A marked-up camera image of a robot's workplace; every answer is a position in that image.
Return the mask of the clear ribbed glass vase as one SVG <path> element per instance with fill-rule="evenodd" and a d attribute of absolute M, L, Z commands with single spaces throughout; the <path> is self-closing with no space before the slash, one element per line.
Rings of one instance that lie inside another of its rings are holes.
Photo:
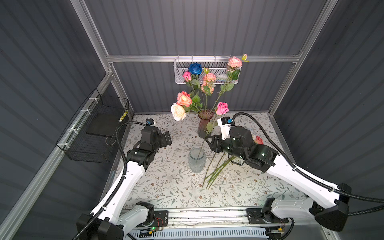
<path fill-rule="evenodd" d="M 206 160 L 207 156 L 202 148 L 194 148 L 188 154 L 189 167 L 193 173 L 200 173 L 206 164 Z"/>

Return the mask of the cream white artificial rose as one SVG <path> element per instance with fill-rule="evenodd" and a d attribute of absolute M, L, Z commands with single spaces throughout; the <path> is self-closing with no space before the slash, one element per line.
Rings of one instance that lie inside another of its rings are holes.
<path fill-rule="evenodd" d="M 181 121 L 186 117 L 186 111 L 185 109 L 178 105 L 177 103 L 172 104 L 171 106 L 171 113 L 175 119 L 175 121 Z"/>

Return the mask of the pink ribbed glass vase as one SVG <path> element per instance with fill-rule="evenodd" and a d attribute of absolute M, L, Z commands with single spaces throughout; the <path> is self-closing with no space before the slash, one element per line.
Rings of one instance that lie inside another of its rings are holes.
<path fill-rule="evenodd" d="M 211 122 L 211 119 L 214 117 L 214 113 L 211 110 L 202 110 L 198 113 L 198 117 L 200 118 L 200 123 L 198 126 L 198 136 L 204 139 L 208 134 L 207 125 Z"/>

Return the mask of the salmon pink artificial rose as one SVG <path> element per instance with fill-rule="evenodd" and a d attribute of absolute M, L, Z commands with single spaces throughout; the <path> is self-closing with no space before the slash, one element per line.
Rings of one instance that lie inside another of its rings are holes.
<path fill-rule="evenodd" d="M 193 104 L 193 101 L 188 93 L 182 91 L 178 93 L 177 104 L 189 108 Z"/>

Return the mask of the magenta pink artificial rose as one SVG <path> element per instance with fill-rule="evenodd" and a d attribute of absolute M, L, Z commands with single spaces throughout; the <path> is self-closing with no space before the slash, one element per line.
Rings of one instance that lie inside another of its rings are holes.
<path fill-rule="evenodd" d="M 185 82 L 190 82 L 192 80 L 192 75 L 189 71 L 184 72 L 183 78 Z"/>

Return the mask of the pale pink carnation spray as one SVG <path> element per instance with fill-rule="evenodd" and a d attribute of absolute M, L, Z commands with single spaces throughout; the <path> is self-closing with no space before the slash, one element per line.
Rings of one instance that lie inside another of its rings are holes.
<path fill-rule="evenodd" d="M 226 77 L 227 79 L 225 80 L 225 83 L 221 85 L 219 95 L 214 103 L 214 106 L 212 107 L 212 111 L 217 108 L 217 104 L 219 102 L 219 99 L 221 96 L 229 92 L 233 89 L 234 87 L 234 81 L 239 79 L 241 67 L 243 63 L 248 63 L 248 54 L 243 54 L 240 58 L 238 57 L 230 57 L 228 62 L 227 62 L 227 72 L 226 72 Z"/>

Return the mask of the blue artificial rose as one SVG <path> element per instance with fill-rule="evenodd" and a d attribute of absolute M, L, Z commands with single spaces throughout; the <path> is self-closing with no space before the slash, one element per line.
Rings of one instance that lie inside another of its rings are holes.
<path fill-rule="evenodd" d="M 199 63 L 192 63 L 189 65 L 188 70 L 191 75 L 200 75 L 203 72 L 203 67 Z"/>

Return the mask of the light pink rosebud stem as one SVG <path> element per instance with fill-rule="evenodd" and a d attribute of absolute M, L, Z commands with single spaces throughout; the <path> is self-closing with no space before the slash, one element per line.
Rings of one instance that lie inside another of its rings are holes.
<path fill-rule="evenodd" d="M 217 108 L 212 111 L 214 113 L 214 117 L 211 119 L 211 122 L 208 123 L 208 125 L 207 125 L 207 130 L 208 130 L 208 134 L 209 134 L 209 135 L 207 134 L 207 136 L 211 136 L 211 134 L 213 133 L 214 129 L 218 126 L 218 124 L 217 124 L 218 118 L 220 118 L 221 116 L 225 115 L 228 111 L 229 111 L 229 107 L 228 107 L 227 103 L 219 102 L 217 104 Z"/>

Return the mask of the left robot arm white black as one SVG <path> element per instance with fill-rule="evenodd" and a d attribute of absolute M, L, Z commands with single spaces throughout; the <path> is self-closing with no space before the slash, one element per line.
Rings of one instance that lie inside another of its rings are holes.
<path fill-rule="evenodd" d="M 134 186 L 145 174 L 160 148 L 172 144 L 168 131 L 162 133 L 153 119 L 143 124 L 141 139 L 124 153 L 121 144 L 119 151 L 123 158 L 123 170 L 99 204 L 77 220 L 78 232 L 75 240 L 122 240 L 138 225 L 149 226 L 155 217 L 154 205 L 138 202 L 125 214 L 122 209 Z"/>

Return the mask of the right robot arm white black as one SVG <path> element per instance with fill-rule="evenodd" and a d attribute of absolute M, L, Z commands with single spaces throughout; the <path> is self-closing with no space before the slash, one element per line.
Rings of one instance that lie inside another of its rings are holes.
<path fill-rule="evenodd" d="M 278 151 L 267 145 L 256 144 L 251 132 L 244 127 L 222 128 L 220 135 L 205 138 L 210 149 L 240 158 L 246 165 L 277 177 L 307 195 L 304 200 L 278 200 L 269 198 L 263 208 L 267 221 L 296 218 L 315 220 L 321 226 L 340 232 L 348 219 L 348 198 L 337 190 L 349 187 L 327 182 L 297 165 L 289 165 Z"/>

